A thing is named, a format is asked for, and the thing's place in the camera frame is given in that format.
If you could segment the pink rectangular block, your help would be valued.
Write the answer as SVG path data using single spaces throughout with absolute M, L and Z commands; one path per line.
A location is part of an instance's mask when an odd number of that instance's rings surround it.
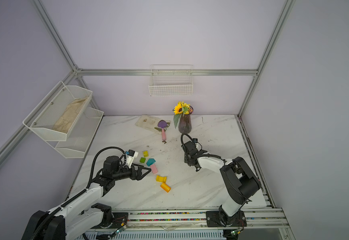
M 151 172 L 156 175 L 158 173 L 157 167 L 155 164 L 150 165 Z

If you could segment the orange cylinder block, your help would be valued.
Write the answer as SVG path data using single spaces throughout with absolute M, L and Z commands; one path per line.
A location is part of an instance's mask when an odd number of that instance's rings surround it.
M 167 193 L 169 193 L 170 190 L 171 190 L 171 187 L 168 186 L 166 183 L 161 183 L 160 187 L 161 187 L 164 191 L 166 191 Z

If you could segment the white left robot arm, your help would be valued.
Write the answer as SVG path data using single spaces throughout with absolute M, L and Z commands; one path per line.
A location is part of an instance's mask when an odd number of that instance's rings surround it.
M 74 240 L 93 227 L 124 230 L 127 213 L 113 213 L 108 205 L 98 200 L 104 197 L 116 181 L 130 179 L 140 181 L 151 172 L 150 168 L 133 164 L 133 157 L 110 156 L 103 168 L 90 180 L 89 187 L 49 211 L 34 213 L 25 228 L 24 240 Z

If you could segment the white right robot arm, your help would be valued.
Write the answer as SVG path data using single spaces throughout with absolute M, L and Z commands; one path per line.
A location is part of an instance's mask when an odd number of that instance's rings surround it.
M 182 143 L 184 162 L 198 172 L 207 169 L 221 175 L 228 197 L 218 211 L 208 211 L 208 227 L 245 227 L 242 207 L 261 189 L 261 183 L 247 162 L 241 158 L 224 159 L 202 149 L 193 140 Z

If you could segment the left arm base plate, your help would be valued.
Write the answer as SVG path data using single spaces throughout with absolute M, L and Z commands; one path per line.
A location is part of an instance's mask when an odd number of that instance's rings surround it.
M 104 214 L 101 223 L 98 225 L 101 229 L 118 229 L 127 224 L 129 213 L 107 213 Z

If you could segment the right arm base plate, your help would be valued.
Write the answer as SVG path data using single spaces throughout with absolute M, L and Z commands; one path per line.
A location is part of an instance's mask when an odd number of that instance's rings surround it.
M 231 217 L 226 215 L 224 211 L 207 211 L 206 219 L 208 227 L 244 228 L 247 226 L 245 214 L 241 210 Z

